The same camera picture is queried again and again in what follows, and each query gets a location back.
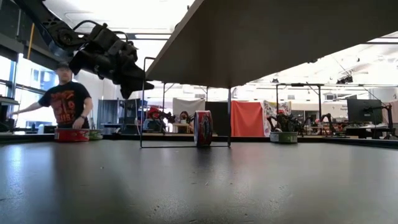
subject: red can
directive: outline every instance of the red can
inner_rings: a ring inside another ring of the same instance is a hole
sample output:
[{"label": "red can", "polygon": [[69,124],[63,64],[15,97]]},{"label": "red can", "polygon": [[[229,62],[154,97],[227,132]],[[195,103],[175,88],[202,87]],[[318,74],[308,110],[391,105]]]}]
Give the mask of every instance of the red can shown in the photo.
[{"label": "red can", "polygon": [[213,118],[210,111],[196,111],[193,139],[195,144],[200,146],[209,146],[213,137]]},{"label": "red can", "polygon": [[58,142],[80,142],[90,140],[89,129],[56,128],[54,138]]}]

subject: ceiling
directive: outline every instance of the ceiling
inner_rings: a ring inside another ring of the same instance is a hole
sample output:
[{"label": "ceiling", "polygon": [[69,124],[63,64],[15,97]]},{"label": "ceiling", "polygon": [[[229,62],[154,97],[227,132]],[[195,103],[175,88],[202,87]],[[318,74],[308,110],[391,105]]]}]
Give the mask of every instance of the ceiling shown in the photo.
[{"label": "ceiling", "polygon": [[[194,0],[46,0],[45,5],[71,27],[87,19],[106,22],[112,30],[128,33],[168,34],[173,32]],[[78,31],[89,32],[91,24]],[[397,37],[398,32],[386,37]],[[138,66],[143,67],[144,57],[156,57],[165,40],[136,40],[139,48]],[[335,84],[345,75],[352,75],[354,83],[398,84],[398,45],[357,45],[327,55],[315,63],[304,63],[275,73],[251,84],[266,85],[273,78],[280,83],[330,83]]]}]

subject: black t-shirt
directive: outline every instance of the black t-shirt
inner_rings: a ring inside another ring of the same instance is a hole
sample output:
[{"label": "black t-shirt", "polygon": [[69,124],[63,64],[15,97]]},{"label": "black t-shirt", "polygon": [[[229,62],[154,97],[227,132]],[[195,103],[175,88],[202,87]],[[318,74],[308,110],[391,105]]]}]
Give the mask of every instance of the black t-shirt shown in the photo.
[{"label": "black t-shirt", "polygon": [[[89,97],[90,94],[82,84],[70,81],[49,89],[39,100],[39,104],[52,107],[59,128],[71,128],[81,116],[85,99]],[[89,128],[87,119],[82,128]]]}]

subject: graphic t-shirt print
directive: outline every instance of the graphic t-shirt print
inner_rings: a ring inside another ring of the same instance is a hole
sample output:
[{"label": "graphic t-shirt print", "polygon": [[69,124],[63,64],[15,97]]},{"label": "graphic t-shirt print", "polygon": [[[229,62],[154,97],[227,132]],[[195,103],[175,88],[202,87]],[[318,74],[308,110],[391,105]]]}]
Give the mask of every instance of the graphic t-shirt print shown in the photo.
[{"label": "graphic t-shirt print", "polygon": [[68,124],[75,120],[75,91],[66,90],[52,93],[51,107],[58,124]]}]

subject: person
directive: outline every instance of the person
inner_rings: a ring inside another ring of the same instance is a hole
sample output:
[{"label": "person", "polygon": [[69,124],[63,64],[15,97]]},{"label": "person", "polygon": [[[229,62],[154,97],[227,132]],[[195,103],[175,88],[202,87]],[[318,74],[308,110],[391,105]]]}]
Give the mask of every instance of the person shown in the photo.
[{"label": "person", "polygon": [[93,109],[93,100],[87,89],[72,81],[72,71],[65,62],[58,64],[55,73],[59,85],[47,90],[38,102],[11,114],[20,114],[51,106],[58,128],[88,129],[87,116]]}]

